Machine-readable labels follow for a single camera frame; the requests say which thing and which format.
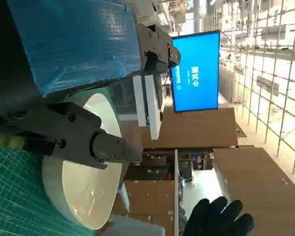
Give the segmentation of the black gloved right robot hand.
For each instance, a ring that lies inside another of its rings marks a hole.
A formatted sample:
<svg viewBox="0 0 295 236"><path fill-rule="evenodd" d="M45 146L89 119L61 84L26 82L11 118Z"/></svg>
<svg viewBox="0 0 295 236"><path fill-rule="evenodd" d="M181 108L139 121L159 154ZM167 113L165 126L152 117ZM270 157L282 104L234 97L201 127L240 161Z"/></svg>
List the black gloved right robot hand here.
<svg viewBox="0 0 295 236"><path fill-rule="evenodd" d="M254 228L251 214L240 215L243 203L230 203L224 196L210 202L200 200L193 208L184 228L184 236L247 236Z"/></svg>

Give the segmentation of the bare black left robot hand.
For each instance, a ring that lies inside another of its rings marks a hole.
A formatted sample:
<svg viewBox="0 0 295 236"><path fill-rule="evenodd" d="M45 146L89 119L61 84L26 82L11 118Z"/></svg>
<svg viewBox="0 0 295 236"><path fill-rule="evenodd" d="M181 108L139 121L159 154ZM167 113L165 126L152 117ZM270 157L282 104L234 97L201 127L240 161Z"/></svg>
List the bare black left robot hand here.
<svg viewBox="0 0 295 236"><path fill-rule="evenodd" d="M180 63L172 38L116 0L0 0L0 137L97 169L142 155L67 97Z"/></svg>

